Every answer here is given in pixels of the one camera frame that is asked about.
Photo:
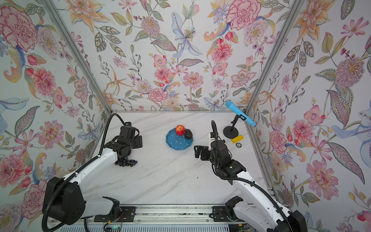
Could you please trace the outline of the red yellow toy apple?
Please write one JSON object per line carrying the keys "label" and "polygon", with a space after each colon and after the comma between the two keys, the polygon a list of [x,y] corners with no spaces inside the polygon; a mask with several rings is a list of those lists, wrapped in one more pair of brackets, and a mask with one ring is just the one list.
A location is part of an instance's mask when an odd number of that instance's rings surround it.
{"label": "red yellow toy apple", "polygon": [[175,128],[175,133],[179,136],[182,136],[185,134],[185,127],[183,125],[177,125]]}

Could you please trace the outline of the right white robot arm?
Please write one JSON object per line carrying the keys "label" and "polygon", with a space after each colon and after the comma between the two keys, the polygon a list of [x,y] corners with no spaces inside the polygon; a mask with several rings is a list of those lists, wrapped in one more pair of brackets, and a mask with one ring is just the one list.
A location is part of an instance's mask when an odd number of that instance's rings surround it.
{"label": "right white robot arm", "polygon": [[243,196],[226,202],[226,217],[244,221],[258,232],[306,232],[304,215],[291,211],[276,201],[231,154],[225,141],[212,141],[208,146],[194,146],[195,157],[210,161],[214,174],[228,181]]}

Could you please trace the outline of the aluminium corner post left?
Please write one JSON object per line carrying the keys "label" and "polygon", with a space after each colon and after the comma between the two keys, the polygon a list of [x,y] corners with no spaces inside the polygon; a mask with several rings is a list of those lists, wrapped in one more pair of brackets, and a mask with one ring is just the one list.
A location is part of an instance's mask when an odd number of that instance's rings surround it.
{"label": "aluminium corner post left", "polygon": [[102,91],[99,88],[99,85],[94,78],[93,73],[91,72],[89,66],[87,65],[85,59],[80,53],[79,46],[75,43],[70,31],[68,30],[65,22],[63,21],[62,17],[60,16],[56,6],[52,1],[41,1],[42,6],[45,8],[46,12],[49,14],[51,20],[56,24],[56,28],[61,33],[61,37],[66,42],[68,48],[71,50],[71,53],[75,59],[77,65],[82,69],[85,77],[87,78],[88,82],[92,86],[93,91],[96,93],[96,96],[102,106],[102,108],[108,112],[108,114],[112,114],[112,108],[109,106],[106,98],[104,97]]}

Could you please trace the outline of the dark brown toy avocado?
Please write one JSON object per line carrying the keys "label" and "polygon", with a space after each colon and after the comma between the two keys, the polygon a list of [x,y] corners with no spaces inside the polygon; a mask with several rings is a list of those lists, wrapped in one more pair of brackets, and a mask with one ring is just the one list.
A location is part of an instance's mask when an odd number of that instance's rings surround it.
{"label": "dark brown toy avocado", "polygon": [[186,130],[185,130],[185,133],[184,133],[184,137],[185,137],[187,140],[191,140],[191,139],[193,138],[193,134],[192,134],[191,130],[186,129]]}

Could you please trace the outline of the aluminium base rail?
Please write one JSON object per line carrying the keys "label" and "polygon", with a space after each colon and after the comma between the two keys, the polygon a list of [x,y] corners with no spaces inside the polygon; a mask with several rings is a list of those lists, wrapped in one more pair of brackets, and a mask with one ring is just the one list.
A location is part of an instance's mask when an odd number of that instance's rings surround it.
{"label": "aluminium base rail", "polygon": [[110,222],[102,216],[64,225],[61,232],[258,232],[226,217],[225,205],[123,205]]}

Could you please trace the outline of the aluminium corner post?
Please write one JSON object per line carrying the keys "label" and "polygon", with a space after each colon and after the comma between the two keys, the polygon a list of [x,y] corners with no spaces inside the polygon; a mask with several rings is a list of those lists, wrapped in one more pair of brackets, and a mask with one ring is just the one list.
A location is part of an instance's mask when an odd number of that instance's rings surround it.
{"label": "aluminium corner post", "polygon": [[75,43],[70,31],[68,30],[65,22],[63,21],[62,17],[60,16],[56,6],[52,1],[41,1],[42,6],[45,8],[46,12],[49,14],[51,20],[56,24],[56,28],[61,33],[61,37],[66,42],[68,48],[71,50],[71,53],[75,59],[77,65],[82,69],[85,77],[87,78],[88,82],[92,86],[93,91],[96,93],[96,96],[102,106],[102,108],[108,112],[108,114],[112,114],[112,108],[109,106],[106,98],[104,97],[102,91],[99,88],[99,85],[94,78],[93,73],[91,72],[89,66],[87,65],[85,59],[80,53],[79,46]]}
{"label": "aluminium corner post", "polygon": [[284,42],[288,36],[288,33],[293,25],[293,21],[296,19],[297,15],[299,14],[300,8],[303,5],[302,1],[291,1],[291,3],[292,3],[291,8],[287,12],[287,17],[284,21],[283,27],[280,30],[280,35],[276,39],[276,43],[274,44],[273,49],[267,58],[263,71],[261,75],[259,76],[259,78],[253,82],[253,84],[255,85],[252,88],[253,92],[251,95],[251,99],[249,103],[247,104],[247,106],[245,107],[245,113],[247,113],[249,116],[256,102],[256,99],[259,96],[259,92],[262,88],[262,85],[264,84],[268,76],[268,73],[270,72],[273,65],[275,64],[276,59],[279,55],[279,52],[281,51],[284,45]]}

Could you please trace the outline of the aluminium corner post right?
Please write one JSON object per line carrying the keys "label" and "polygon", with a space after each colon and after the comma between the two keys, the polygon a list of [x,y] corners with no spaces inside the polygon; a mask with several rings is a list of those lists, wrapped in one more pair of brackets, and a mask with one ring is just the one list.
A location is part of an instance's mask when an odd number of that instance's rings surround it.
{"label": "aluminium corner post right", "polygon": [[273,49],[267,58],[263,71],[261,75],[259,76],[259,78],[253,82],[253,84],[255,85],[252,88],[253,92],[251,95],[251,99],[249,103],[247,104],[247,106],[245,107],[245,113],[247,113],[249,116],[256,102],[256,99],[259,96],[259,92],[262,88],[262,85],[264,84],[268,76],[268,73],[270,72],[273,65],[275,64],[276,59],[279,55],[279,52],[281,51],[284,45],[284,42],[288,36],[288,33],[293,25],[293,21],[296,19],[297,15],[299,14],[300,8],[303,5],[302,1],[291,1],[291,3],[292,3],[291,8],[287,12],[287,17],[284,21],[283,27],[280,30],[280,35],[276,39],[276,43],[274,44]]}

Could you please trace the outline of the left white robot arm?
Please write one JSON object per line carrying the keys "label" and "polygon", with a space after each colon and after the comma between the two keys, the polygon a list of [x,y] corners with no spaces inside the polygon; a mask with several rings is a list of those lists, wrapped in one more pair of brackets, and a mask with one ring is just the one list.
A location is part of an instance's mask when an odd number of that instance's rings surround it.
{"label": "left white robot arm", "polygon": [[112,165],[132,167],[137,164],[137,161],[128,157],[132,150],[142,146],[140,131],[132,126],[122,126],[120,134],[107,142],[98,155],[71,174],[50,179],[42,208],[43,228],[48,228],[49,218],[60,221],[61,225],[72,225],[80,219],[94,216],[102,216],[108,220],[118,219],[122,214],[119,200],[105,195],[95,200],[86,200],[84,192],[98,175]]}

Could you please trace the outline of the yellow toy block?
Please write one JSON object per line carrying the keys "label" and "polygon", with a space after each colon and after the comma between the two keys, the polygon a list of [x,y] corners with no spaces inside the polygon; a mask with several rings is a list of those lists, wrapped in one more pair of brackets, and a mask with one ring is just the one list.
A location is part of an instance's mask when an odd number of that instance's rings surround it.
{"label": "yellow toy block", "polygon": [[231,141],[232,141],[234,144],[236,144],[236,143],[240,142],[240,141],[243,140],[243,139],[244,139],[244,136],[243,136],[243,135],[238,135],[237,137],[231,139]]}

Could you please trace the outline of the blue polka dot plate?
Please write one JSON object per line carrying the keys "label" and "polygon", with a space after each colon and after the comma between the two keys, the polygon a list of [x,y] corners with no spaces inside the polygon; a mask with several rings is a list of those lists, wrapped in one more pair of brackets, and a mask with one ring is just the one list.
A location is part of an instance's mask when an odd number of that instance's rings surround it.
{"label": "blue polka dot plate", "polygon": [[177,135],[175,128],[170,130],[166,135],[166,144],[174,150],[185,150],[193,143],[193,138],[186,139],[184,135]]}

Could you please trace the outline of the blue toy microphone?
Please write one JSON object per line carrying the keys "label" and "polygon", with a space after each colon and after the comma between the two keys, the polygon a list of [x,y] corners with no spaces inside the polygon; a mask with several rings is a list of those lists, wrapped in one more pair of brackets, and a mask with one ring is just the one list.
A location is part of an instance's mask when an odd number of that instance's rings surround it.
{"label": "blue toy microphone", "polygon": [[256,126],[256,123],[242,110],[240,110],[233,102],[227,101],[225,102],[225,106],[233,111],[236,115],[238,115],[243,121],[251,125],[252,127]]}

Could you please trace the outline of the dark purple toy grape bunch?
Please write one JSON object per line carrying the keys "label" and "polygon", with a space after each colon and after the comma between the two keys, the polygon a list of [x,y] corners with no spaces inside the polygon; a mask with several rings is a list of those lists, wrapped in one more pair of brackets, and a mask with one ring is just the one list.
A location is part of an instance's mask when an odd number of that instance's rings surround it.
{"label": "dark purple toy grape bunch", "polygon": [[115,162],[115,165],[118,165],[120,167],[133,167],[138,163],[138,161],[134,159],[119,159],[118,161]]}

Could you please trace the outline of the black microphone stand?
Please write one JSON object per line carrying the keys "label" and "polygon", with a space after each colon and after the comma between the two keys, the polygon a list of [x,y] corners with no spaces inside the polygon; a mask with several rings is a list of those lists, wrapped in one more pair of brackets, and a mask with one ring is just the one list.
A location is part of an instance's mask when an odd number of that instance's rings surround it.
{"label": "black microphone stand", "polygon": [[223,129],[223,134],[224,134],[225,137],[227,137],[229,139],[234,139],[237,136],[239,136],[239,132],[235,127],[235,125],[236,125],[236,123],[239,119],[241,119],[242,121],[245,121],[246,117],[244,117],[243,115],[239,115],[239,116],[236,115],[234,120],[231,122],[231,126],[227,126]]}

